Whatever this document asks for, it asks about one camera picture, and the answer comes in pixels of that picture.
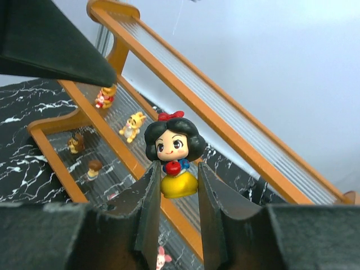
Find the yellow rabbit toy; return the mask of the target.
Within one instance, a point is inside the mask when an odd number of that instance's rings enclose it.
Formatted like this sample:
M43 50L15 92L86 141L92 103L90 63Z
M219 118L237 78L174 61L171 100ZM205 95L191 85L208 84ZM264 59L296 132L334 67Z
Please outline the yellow rabbit toy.
M125 126L119 131L119 134L124 136L127 143L132 143L136 136L140 133L140 128L145 122L147 116L143 112L132 114L126 121Z

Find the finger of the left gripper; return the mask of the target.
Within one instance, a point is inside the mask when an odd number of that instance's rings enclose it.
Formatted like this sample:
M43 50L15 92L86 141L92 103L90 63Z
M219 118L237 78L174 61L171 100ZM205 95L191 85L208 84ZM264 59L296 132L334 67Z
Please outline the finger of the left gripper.
M52 1L1 1L1 74L110 87L116 72Z

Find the yellow bear toy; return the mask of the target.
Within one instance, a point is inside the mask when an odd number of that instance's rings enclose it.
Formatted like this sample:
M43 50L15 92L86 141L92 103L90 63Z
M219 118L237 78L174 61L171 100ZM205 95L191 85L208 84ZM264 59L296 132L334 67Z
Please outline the yellow bear toy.
M102 87L95 99L95 107L98 109L107 109L112 106L116 94L116 86L110 88Z

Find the black hair princess toy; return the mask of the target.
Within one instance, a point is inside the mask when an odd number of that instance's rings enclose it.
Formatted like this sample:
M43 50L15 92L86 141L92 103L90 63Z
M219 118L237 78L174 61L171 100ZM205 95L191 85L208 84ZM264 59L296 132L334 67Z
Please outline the black hair princess toy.
M144 133L147 158L160 161L165 173L160 189L167 199L193 195L198 189L197 178L188 170L204 153L206 142L184 115L183 111L162 112Z

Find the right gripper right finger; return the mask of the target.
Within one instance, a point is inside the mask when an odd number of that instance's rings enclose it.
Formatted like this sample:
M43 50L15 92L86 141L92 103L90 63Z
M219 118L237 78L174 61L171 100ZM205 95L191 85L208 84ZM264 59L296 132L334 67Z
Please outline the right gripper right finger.
M359 206L259 206L198 164L205 269L358 269Z

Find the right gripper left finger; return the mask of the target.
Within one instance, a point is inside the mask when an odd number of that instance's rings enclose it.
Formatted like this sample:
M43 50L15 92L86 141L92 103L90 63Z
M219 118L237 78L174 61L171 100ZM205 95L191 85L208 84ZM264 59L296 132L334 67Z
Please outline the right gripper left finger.
M100 208L1 203L2 269L155 269L160 163Z

